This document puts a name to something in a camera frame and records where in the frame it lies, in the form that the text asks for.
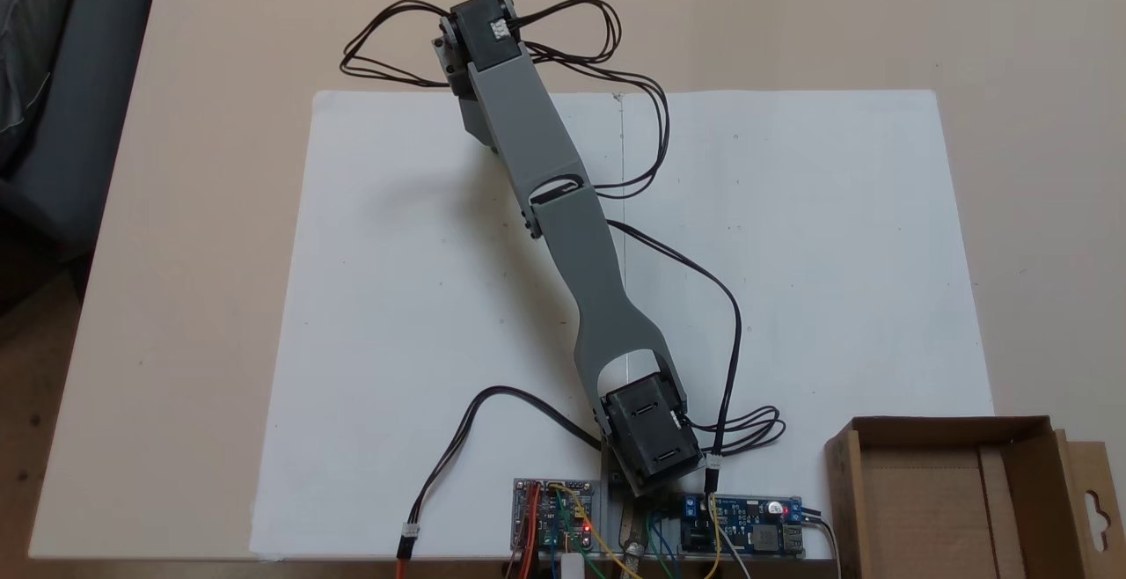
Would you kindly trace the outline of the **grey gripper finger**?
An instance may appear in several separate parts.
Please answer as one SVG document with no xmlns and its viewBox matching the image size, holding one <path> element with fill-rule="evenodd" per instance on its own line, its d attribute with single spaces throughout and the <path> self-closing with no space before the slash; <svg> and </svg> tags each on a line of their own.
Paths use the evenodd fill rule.
<svg viewBox="0 0 1126 579">
<path fill-rule="evenodd" d="M 495 150 L 494 135 L 489 130 L 486 117 L 484 117 L 484 109 L 481 103 L 479 103 L 479 95 L 476 95 L 475 87 L 468 77 L 459 78 L 459 110 L 466 133 L 474 139 L 479 139 L 479 142 L 483 146 L 486 146 L 493 154 L 498 154 L 499 151 Z"/>
</svg>

